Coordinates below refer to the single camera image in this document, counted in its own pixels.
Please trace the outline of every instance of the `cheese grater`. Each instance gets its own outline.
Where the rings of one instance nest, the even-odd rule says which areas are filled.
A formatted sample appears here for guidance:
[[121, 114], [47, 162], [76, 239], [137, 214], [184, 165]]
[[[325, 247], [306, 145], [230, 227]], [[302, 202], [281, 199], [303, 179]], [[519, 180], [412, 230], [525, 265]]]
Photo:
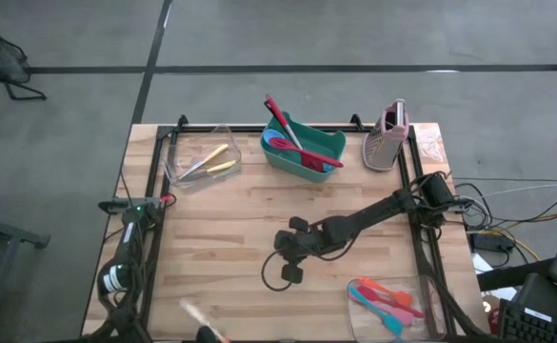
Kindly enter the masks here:
[[375, 171], [394, 167], [403, 141], [408, 138], [409, 118], [405, 100], [397, 99], [387, 107], [363, 142], [363, 161]]

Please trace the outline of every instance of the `black chair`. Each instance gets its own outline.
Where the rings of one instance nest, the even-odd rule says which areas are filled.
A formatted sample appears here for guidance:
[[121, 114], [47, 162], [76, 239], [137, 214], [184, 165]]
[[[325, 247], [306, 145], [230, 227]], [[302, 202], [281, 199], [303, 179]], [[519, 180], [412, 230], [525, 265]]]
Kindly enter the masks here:
[[[30, 66], [27, 58], [20, 47], [0, 36], [0, 83], [5, 86], [12, 100], [46, 100], [47, 96], [41, 91], [23, 85], [30, 81]], [[16, 96], [11, 86], [37, 95]]]

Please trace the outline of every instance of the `keyboard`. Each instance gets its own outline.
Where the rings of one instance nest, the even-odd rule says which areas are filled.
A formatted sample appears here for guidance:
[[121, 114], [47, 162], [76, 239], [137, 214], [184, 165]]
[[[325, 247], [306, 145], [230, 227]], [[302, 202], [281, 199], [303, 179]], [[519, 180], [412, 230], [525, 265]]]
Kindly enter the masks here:
[[557, 318], [501, 299], [498, 320], [501, 338], [557, 343]]

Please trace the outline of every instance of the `chair leg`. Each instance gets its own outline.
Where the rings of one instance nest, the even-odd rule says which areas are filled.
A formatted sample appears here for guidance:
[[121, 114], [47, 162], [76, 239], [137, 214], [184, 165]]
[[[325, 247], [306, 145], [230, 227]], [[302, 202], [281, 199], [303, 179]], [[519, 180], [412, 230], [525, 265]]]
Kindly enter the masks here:
[[[5, 89], [8, 91], [8, 94], [10, 95], [10, 99], [11, 100], [48, 100], [47, 96], [42, 93], [41, 91], [38, 90], [34, 90], [30, 87], [26, 87], [26, 86], [22, 86], [22, 85], [17, 85], [11, 82], [2, 82], [3, 86], [5, 86]], [[33, 93], [39, 94], [39, 95], [34, 95], [34, 96], [16, 96], [13, 91], [11, 90], [11, 86], [23, 89], [23, 90], [27, 90], [27, 91], [31, 91]]]

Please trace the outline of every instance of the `wooden tabletop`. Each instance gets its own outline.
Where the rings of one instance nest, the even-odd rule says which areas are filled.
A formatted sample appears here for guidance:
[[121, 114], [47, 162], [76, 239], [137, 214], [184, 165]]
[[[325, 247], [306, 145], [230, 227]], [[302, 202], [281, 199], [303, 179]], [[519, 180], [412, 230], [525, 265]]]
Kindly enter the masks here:
[[[449, 172], [443, 140], [436, 123], [413, 124], [424, 173]], [[134, 125], [124, 159], [124, 175], [132, 196], [143, 196], [157, 125]], [[179, 141], [200, 133], [179, 134]], [[235, 133], [242, 151], [242, 172], [193, 194], [171, 187], [178, 201], [167, 209], [148, 330], [154, 340], [193, 339], [197, 324], [178, 307], [186, 297], [209, 315], [231, 339], [353, 339], [348, 325], [346, 285], [357, 277], [417, 275], [408, 220], [397, 215], [361, 233], [351, 251], [334, 262], [307, 258], [300, 266], [304, 281], [289, 290], [268, 290], [261, 265], [273, 252], [274, 235], [288, 229], [294, 215], [316, 221], [350, 214], [403, 187], [398, 166], [376, 172], [362, 162], [363, 133], [348, 133], [342, 157], [345, 167], [323, 184], [276, 170], [261, 150], [259, 133]], [[410, 178], [413, 167], [405, 147]], [[176, 155], [192, 154], [179, 148]], [[449, 186], [453, 190], [451, 179]], [[126, 196], [119, 185], [118, 196]], [[456, 216], [449, 219], [458, 220]], [[121, 228], [119, 216], [109, 220], [108, 234]], [[99, 266], [117, 247], [113, 237], [102, 250]], [[487, 331], [479, 285], [467, 238], [459, 225], [446, 224], [439, 241], [448, 288], [473, 322]], [[280, 278], [284, 260], [273, 258], [268, 282]], [[82, 333], [105, 320], [95, 286]]]

